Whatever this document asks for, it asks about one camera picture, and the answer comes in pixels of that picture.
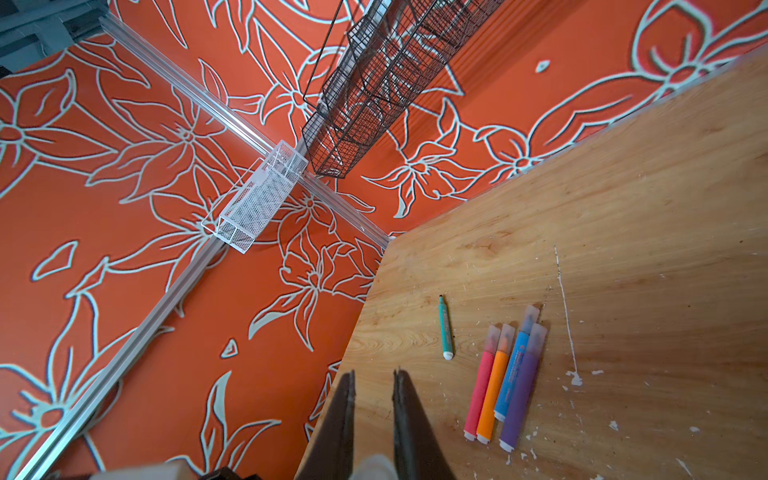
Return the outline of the clear pen cap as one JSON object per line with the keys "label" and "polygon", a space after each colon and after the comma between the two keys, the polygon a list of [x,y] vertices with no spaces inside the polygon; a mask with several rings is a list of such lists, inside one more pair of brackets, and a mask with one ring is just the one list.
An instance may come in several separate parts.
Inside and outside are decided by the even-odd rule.
{"label": "clear pen cap", "polygon": [[398,480],[393,462],[383,454],[375,454],[361,462],[349,480]]}

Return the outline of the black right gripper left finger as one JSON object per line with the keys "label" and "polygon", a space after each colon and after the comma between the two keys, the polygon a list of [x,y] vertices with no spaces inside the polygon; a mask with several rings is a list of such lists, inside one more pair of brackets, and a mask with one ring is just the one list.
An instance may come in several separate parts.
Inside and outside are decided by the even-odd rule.
{"label": "black right gripper left finger", "polygon": [[314,444],[296,479],[339,479],[352,476],[354,466],[355,372],[340,377]]}

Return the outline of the pink pen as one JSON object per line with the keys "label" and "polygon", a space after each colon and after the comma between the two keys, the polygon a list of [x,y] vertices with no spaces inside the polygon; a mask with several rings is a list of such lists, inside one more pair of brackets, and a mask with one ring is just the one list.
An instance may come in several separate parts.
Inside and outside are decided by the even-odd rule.
{"label": "pink pen", "polygon": [[480,356],[480,365],[478,367],[470,406],[464,425],[464,437],[469,441],[475,441],[477,438],[477,428],[490,381],[500,335],[501,329],[495,324],[491,324]]}

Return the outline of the purple pen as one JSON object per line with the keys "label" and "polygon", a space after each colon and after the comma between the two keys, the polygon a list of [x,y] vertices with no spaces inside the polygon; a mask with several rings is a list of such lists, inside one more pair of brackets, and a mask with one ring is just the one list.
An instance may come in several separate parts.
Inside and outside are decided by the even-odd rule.
{"label": "purple pen", "polygon": [[536,323],[532,326],[528,344],[519,364],[499,439],[500,447],[508,453],[515,450],[518,445],[547,333],[548,329],[542,324]]}

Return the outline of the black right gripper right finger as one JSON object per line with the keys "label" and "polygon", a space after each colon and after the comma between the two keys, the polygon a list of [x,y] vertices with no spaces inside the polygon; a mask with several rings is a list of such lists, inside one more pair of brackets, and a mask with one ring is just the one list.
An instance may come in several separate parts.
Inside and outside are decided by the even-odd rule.
{"label": "black right gripper right finger", "polygon": [[394,372],[394,465],[399,479],[455,479],[410,375]]}

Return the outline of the orange pen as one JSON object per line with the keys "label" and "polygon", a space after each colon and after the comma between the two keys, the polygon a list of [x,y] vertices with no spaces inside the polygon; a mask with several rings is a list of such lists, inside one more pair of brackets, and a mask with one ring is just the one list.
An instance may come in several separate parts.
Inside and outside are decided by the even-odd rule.
{"label": "orange pen", "polygon": [[515,328],[510,324],[503,324],[477,427],[477,439],[484,445],[487,445],[492,438],[495,424],[494,408],[509,364],[514,336]]}

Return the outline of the blue pen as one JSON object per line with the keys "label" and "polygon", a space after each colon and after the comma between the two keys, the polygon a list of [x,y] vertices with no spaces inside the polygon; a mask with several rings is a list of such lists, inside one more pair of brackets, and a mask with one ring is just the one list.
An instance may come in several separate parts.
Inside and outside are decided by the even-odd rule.
{"label": "blue pen", "polygon": [[507,370],[503,379],[501,390],[494,408],[494,417],[503,422],[511,401],[512,391],[516,382],[520,362],[527,347],[530,332],[533,325],[537,322],[540,315],[540,309],[534,305],[526,307],[521,327],[518,331]]}

